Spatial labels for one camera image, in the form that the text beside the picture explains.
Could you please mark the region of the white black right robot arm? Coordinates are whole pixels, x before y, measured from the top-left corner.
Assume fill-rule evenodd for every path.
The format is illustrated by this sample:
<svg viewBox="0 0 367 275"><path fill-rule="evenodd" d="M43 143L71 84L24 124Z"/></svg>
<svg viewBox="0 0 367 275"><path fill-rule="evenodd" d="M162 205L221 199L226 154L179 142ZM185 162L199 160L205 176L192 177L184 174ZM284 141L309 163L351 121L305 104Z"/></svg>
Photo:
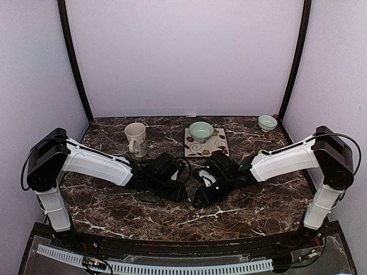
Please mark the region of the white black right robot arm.
<svg viewBox="0 0 367 275"><path fill-rule="evenodd" d="M322 183L303 216L303 227L293 235L292 243L304 249L315 238L326 216L336 206L346 190L353 184L360 164L353 163L353 153L344 142L347 135L334 133L326 126L289 146L274 150L260 150L237 163L222 151L215 151L199 169L195 178L203 185L192 201L197 208L224 201L240 188L256 185L280 175L319 168Z"/></svg>

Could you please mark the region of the light green ceramic bowl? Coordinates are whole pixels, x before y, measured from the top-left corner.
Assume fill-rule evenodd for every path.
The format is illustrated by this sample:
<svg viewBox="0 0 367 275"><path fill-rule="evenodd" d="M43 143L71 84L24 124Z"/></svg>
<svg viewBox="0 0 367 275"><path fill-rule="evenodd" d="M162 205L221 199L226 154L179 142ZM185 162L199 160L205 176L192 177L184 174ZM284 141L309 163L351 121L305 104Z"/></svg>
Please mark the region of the light green ceramic bowl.
<svg viewBox="0 0 367 275"><path fill-rule="evenodd" d="M194 141L205 143L212 137L214 128L209 123L198 121L189 126L189 133Z"/></svg>

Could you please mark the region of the small white-green ceramic bowl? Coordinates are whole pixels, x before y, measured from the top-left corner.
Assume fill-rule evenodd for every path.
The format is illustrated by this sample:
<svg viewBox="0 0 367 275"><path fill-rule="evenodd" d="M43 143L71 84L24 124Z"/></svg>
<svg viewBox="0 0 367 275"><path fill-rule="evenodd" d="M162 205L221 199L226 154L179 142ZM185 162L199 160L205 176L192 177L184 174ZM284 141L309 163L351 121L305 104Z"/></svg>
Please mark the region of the small white-green ceramic bowl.
<svg viewBox="0 0 367 275"><path fill-rule="evenodd" d="M278 126L278 121L270 115L260 115L257 122L263 132L272 131Z"/></svg>

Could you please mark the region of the square floral ceramic plate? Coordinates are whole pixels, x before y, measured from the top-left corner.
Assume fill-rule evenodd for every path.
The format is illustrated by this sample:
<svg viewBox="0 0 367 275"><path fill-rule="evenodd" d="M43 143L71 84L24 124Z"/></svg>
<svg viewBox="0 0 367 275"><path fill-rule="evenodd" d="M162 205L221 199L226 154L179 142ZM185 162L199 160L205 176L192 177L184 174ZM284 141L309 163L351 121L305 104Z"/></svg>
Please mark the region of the square floral ceramic plate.
<svg viewBox="0 0 367 275"><path fill-rule="evenodd" d="M187 158L208 158L215 151L221 151L230 156L230 149L224 128L214 128L214 133L205 143L193 139L189 129L185 128L184 155Z"/></svg>

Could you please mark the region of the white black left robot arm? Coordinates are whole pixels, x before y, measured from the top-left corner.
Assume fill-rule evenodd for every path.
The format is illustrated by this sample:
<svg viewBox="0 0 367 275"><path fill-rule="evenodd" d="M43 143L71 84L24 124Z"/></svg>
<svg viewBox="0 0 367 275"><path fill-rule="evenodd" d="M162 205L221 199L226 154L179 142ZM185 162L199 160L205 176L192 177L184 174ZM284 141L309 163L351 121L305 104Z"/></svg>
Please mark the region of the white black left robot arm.
<svg viewBox="0 0 367 275"><path fill-rule="evenodd" d="M56 128L34 145L22 166L21 188L33 190L50 220L58 240L69 250L81 245L59 188L66 172L91 176L139 192L152 192L162 199L182 202L188 196L182 173L192 173L185 157L162 153L155 159L138 161L113 156L87 147L69 138L63 128Z"/></svg>

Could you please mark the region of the black frame post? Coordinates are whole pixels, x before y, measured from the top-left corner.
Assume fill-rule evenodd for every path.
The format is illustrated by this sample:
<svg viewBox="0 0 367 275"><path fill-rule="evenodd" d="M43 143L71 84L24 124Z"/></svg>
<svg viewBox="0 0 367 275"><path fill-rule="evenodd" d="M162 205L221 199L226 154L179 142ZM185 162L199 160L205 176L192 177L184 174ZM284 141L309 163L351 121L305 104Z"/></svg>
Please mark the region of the black frame post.
<svg viewBox="0 0 367 275"><path fill-rule="evenodd" d="M283 123L284 118L286 116L286 112L290 104L291 96L292 96L294 86L296 83L296 78L298 75L298 70L300 67L301 59L302 59L304 44L306 41L307 29L309 26L311 6L312 6L312 0L303 1L302 16L300 19L300 27L299 27L298 38L297 38L296 47L295 47L294 58L292 61L287 85L284 91L283 100L280 105L280 110L278 112L278 120L280 121L281 124Z"/></svg>
<svg viewBox="0 0 367 275"><path fill-rule="evenodd" d="M68 18L68 11L67 11L67 2L65 0L58 0L57 1L58 6L58 13L60 17L61 22L61 28L63 31L63 37L64 37L64 43L67 50L67 55L69 59L69 64L71 66L73 78L76 84L77 92L81 101L81 104L83 106L83 110L85 113L85 116L87 118L88 123L92 123L94 120L92 109L89 104L87 93L84 88L79 64L76 57L75 47L73 44L73 38L72 38L72 32L71 32L71 26L69 23Z"/></svg>

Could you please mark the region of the black right frame post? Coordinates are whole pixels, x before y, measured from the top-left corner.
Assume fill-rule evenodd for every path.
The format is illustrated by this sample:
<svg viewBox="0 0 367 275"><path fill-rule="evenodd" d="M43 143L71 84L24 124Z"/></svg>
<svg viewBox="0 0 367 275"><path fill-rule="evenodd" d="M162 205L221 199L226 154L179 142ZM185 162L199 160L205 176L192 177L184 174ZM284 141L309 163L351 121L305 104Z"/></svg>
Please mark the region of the black right frame post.
<svg viewBox="0 0 367 275"><path fill-rule="evenodd" d="M302 16L300 19L300 27L299 27L298 38L297 38L296 47L295 47L294 58L292 61L287 85L284 91L283 100L280 105L280 110L278 112L278 120L280 121L281 124L283 123L284 118L286 116L286 112L290 104L291 96L292 96L294 86L296 83L296 78L298 75L298 70L300 67L301 59L302 59L304 44L306 41L307 29L309 26L311 6L312 6L312 0L303 1Z"/></svg>

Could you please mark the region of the clear pill bottle green label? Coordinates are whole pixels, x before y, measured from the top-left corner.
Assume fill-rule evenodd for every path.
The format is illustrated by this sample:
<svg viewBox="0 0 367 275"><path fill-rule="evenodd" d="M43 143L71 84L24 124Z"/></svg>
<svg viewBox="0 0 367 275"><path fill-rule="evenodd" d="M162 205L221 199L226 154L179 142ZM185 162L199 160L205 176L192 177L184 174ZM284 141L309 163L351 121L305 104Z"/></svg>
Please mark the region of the clear pill bottle green label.
<svg viewBox="0 0 367 275"><path fill-rule="evenodd" d="M243 155L242 160L245 159L245 158L251 157L251 156L252 156L251 154L245 154L245 155Z"/></svg>

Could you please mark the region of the black left frame post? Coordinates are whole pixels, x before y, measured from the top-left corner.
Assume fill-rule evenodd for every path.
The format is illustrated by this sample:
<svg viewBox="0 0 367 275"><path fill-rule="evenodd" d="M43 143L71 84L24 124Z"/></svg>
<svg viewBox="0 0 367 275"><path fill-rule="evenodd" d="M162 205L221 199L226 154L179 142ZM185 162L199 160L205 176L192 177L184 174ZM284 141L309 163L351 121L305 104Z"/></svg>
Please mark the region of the black left frame post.
<svg viewBox="0 0 367 275"><path fill-rule="evenodd" d="M61 28L63 31L63 37L64 37L64 43L67 50L67 55L69 59L69 64L71 66L73 78L76 84L77 92L81 101L81 104L83 106L83 110L85 113L85 116L87 118L88 123L92 123L94 120L92 109L89 104L87 93L84 88L79 64L76 57L75 47L73 44L73 38L72 38L72 32L71 32L71 26L69 23L68 18L68 11L67 11L67 2L65 0L58 0L57 1L58 6L58 13L60 17L61 22Z"/></svg>

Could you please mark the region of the white floral ceramic mug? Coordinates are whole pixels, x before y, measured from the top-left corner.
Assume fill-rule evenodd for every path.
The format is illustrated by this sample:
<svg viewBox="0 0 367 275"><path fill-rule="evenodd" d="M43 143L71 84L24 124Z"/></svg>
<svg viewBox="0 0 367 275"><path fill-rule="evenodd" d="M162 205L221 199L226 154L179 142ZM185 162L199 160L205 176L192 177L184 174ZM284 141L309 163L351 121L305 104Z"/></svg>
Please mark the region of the white floral ceramic mug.
<svg viewBox="0 0 367 275"><path fill-rule="evenodd" d="M146 126L142 123L131 123L124 129L128 140L128 149L136 158L147 155Z"/></svg>

